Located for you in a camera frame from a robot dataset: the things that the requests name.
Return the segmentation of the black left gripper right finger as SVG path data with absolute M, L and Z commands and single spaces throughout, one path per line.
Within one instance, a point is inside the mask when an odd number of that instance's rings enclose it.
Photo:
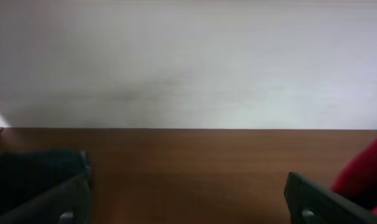
M 292 224 L 377 224 L 377 215 L 304 176 L 288 173 L 284 197 Z

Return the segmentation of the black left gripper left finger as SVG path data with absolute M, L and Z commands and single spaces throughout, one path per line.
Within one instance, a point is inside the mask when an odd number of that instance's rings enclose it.
M 80 174 L 20 206 L 0 215 L 0 224 L 58 223 L 66 212 L 72 212 L 72 223 L 90 222 L 91 189 L 88 177 Z

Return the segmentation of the black leggings red waistband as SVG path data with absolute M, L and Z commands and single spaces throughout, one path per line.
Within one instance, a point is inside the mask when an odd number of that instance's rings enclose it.
M 377 215 L 377 139 L 345 166 L 331 190 Z

